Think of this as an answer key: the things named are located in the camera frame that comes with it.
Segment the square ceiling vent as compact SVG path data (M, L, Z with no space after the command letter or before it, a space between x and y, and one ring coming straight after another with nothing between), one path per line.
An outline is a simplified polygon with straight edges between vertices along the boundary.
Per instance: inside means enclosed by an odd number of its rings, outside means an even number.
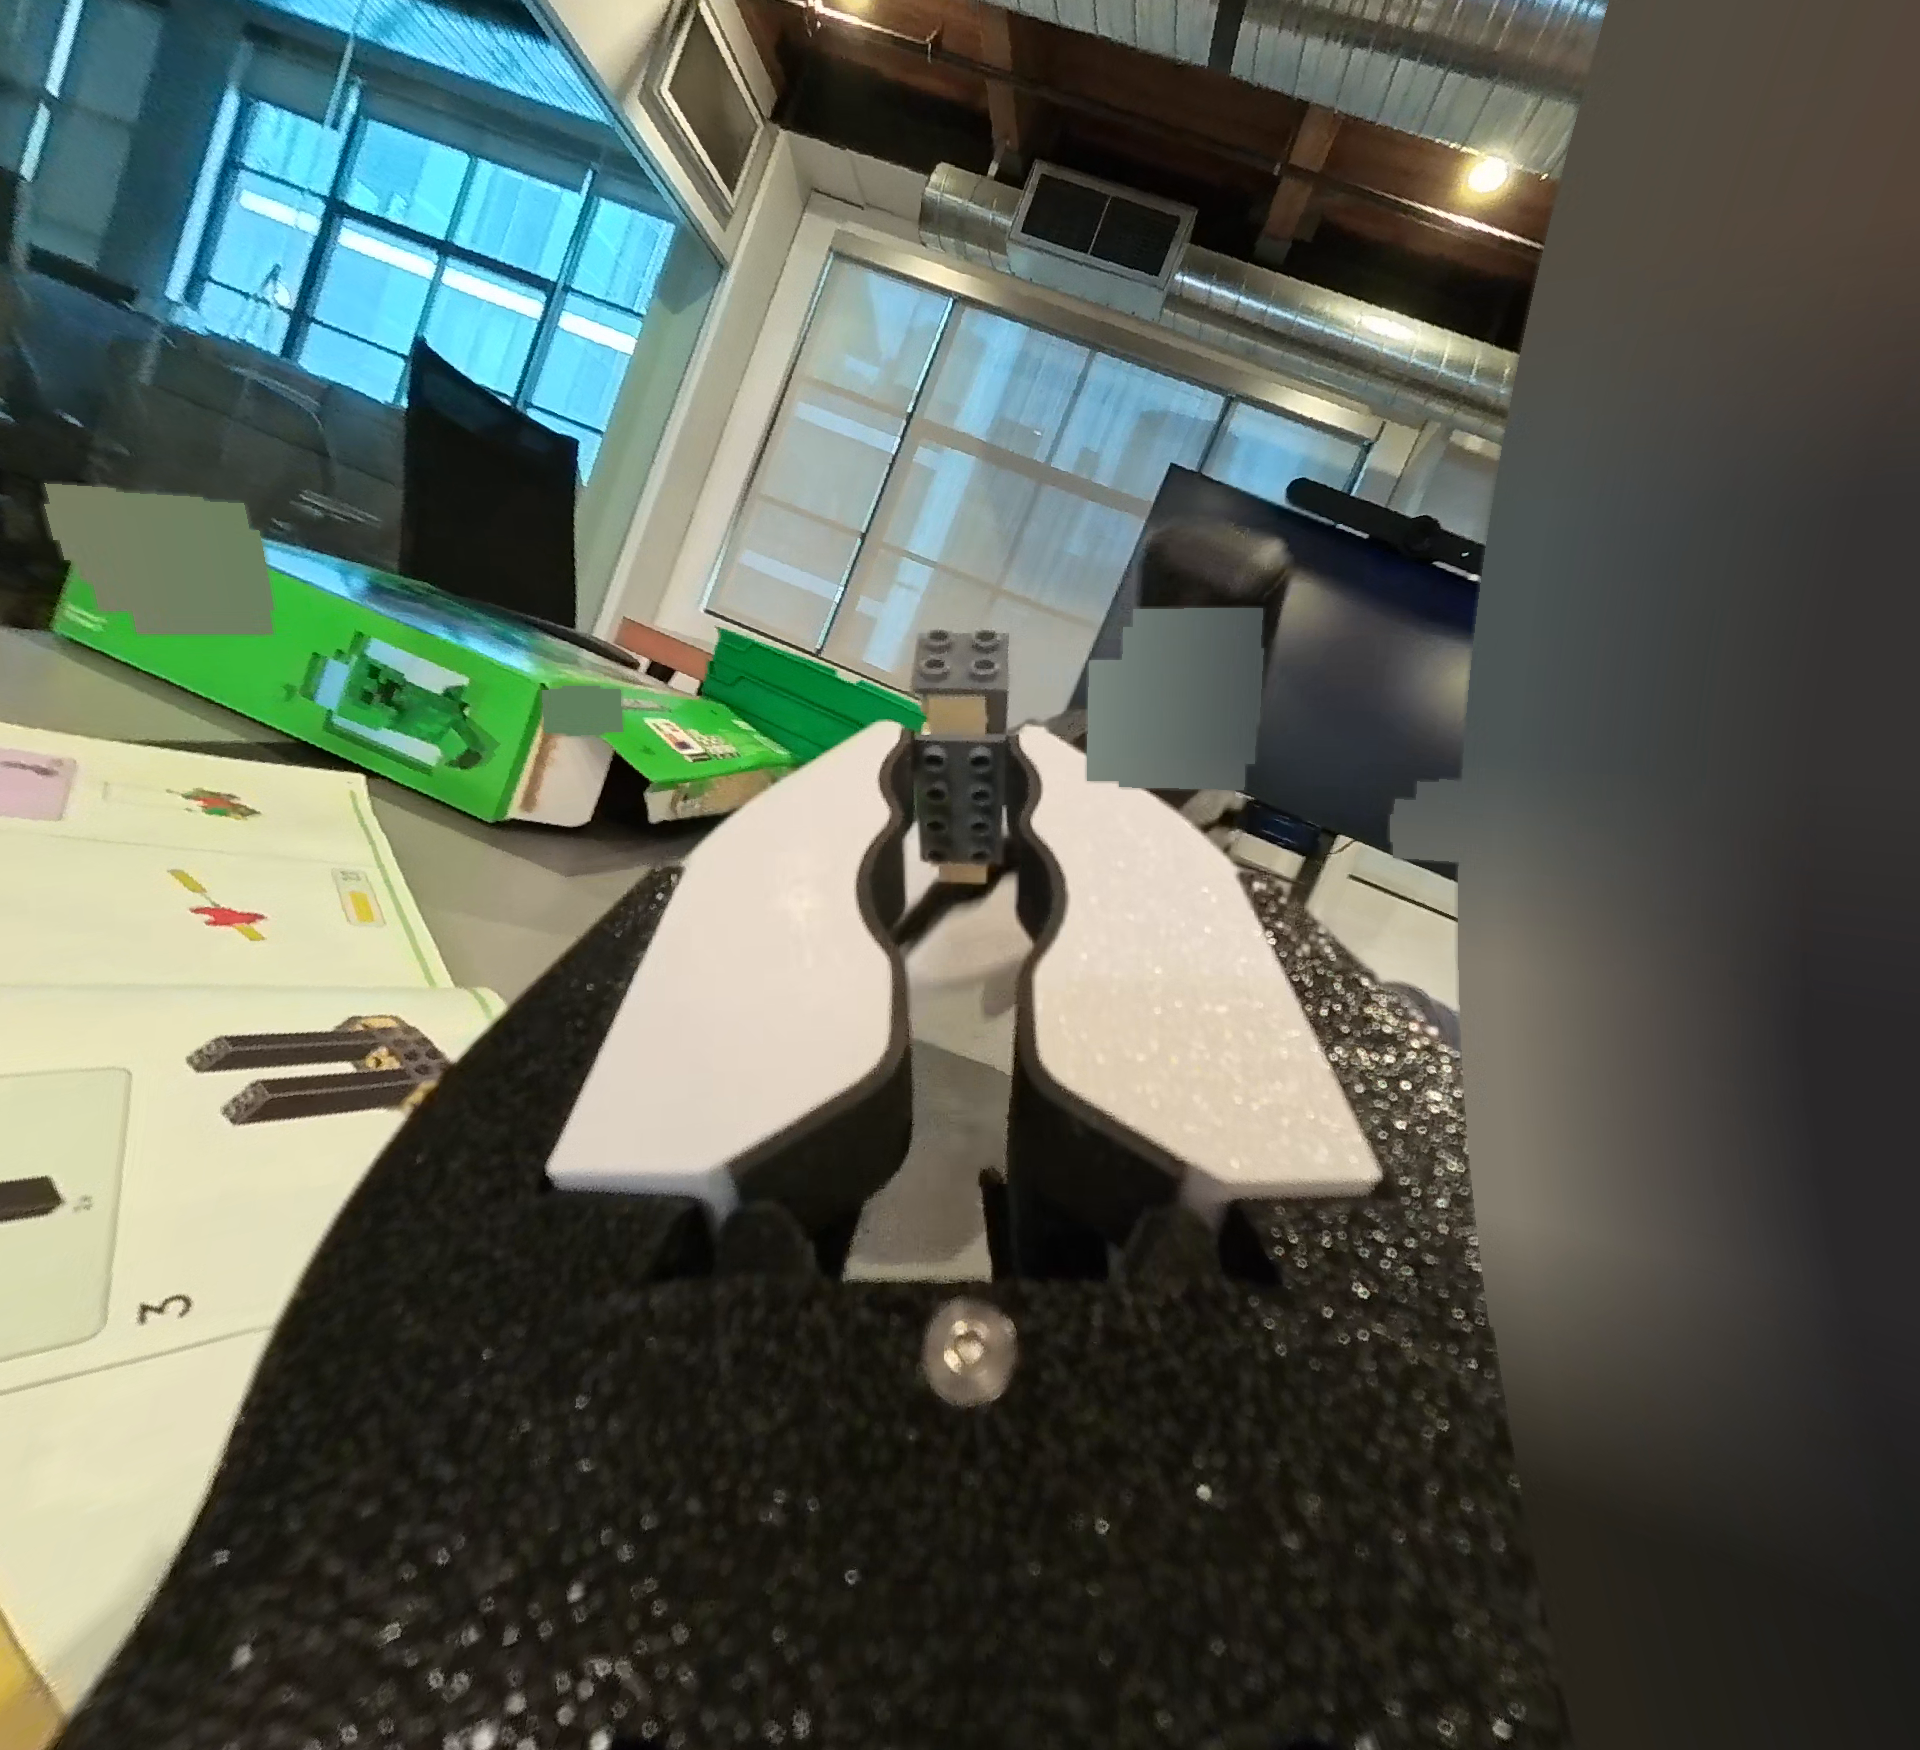
M714 2L668 0L634 97L714 224L730 227L757 191L773 122Z

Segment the black display stand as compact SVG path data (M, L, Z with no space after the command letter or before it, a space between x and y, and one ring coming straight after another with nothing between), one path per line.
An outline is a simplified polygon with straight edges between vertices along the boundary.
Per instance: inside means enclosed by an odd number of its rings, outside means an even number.
M1293 900L1312 908L1315 902L1333 900L1352 875L1360 845L1349 836L1245 800L1235 816L1228 852L1245 867L1280 875Z

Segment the grey desk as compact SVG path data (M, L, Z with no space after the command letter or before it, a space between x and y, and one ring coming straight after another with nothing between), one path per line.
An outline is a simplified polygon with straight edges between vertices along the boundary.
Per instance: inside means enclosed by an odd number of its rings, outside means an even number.
M162 749L269 743L225 708L74 651L4 632L4 719ZM690 842L623 821L479 827L372 781L396 859L466 987L520 997L647 870ZM978 1282L977 1170L1005 1155L1010 891L962 905L910 954L916 1142L853 1243L860 1282ZM4 1747L52 1747L186 1539L240 1412L262 1330L135 1351L101 1378L4 1395Z

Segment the duct vent grille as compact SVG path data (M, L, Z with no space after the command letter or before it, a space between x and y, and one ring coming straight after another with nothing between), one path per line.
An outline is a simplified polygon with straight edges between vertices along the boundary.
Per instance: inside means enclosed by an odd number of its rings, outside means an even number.
M1102 285L1162 301L1188 258L1196 211L1135 188L1033 164L1005 234L1016 273Z

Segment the dark grey brick yellow tile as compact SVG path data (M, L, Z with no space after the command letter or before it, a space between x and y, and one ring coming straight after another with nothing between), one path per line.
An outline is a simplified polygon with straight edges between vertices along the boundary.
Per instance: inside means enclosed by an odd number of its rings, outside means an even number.
M1010 636L1000 632L921 632L910 691L936 696L984 696L1002 701L1010 688Z

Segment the green cardboard toy box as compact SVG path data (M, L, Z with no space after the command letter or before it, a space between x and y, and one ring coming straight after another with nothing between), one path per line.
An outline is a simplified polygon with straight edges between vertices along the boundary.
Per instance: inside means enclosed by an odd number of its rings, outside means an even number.
M797 766L620 647L324 551L262 561L269 635L146 635L78 565L55 632L482 821L586 827L617 761L652 821L707 820Z

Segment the large black display screen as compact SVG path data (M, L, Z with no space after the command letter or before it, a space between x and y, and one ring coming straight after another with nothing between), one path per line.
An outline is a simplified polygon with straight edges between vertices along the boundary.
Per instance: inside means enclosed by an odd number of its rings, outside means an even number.
M1478 579L1184 465L1164 472L1141 539L1159 524L1237 524L1287 539L1293 551L1296 574L1266 654L1249 800L1413 859L1392 837L1392 821L1423 781L1460 770ZM1119 657L1141 539L1092 661Z

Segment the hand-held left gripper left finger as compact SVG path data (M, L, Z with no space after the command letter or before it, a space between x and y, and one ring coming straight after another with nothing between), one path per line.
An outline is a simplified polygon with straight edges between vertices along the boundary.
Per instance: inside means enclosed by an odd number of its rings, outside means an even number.
M875 723L690 852L550 1156L561 1191L858 1219L914 1130L910 733Z

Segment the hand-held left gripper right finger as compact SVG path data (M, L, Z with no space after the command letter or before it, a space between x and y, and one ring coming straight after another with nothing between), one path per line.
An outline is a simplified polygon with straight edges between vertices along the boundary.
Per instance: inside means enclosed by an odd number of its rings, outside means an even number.
M1010 1168L1068 1210L1357 1199L1381 1162L1235 864L1043 727L1025 781Z

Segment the green plastic crate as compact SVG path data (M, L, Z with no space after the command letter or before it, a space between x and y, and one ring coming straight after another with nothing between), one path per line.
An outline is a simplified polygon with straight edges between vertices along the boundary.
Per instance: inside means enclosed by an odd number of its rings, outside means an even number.
M809 761L870 723L926 730L926 708L914 696L730 627L714 641L699 696L730 708L794 761Z

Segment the large window with blinds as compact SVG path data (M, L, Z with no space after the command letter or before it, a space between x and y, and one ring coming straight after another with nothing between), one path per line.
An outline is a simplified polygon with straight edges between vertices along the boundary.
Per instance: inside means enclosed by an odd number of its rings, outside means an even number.
M1019 716L1065 708L1169 467L1392 499L1425 429L1231 396L830 255L702 595L707 618L903 685L916 636L1016 645Z

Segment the open instruction booklet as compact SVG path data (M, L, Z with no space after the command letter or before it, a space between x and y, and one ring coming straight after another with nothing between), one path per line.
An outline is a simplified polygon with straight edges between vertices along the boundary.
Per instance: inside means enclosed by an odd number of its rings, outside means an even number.
M358 773L4 727L4 1745L101 1678L329 1224L499 1017Z

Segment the black mesh office chair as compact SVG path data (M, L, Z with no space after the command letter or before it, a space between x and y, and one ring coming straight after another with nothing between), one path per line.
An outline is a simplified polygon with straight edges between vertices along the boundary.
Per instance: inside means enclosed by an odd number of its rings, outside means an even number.
M415 340L401 420L401 578L571 627L578 490L575 437Z

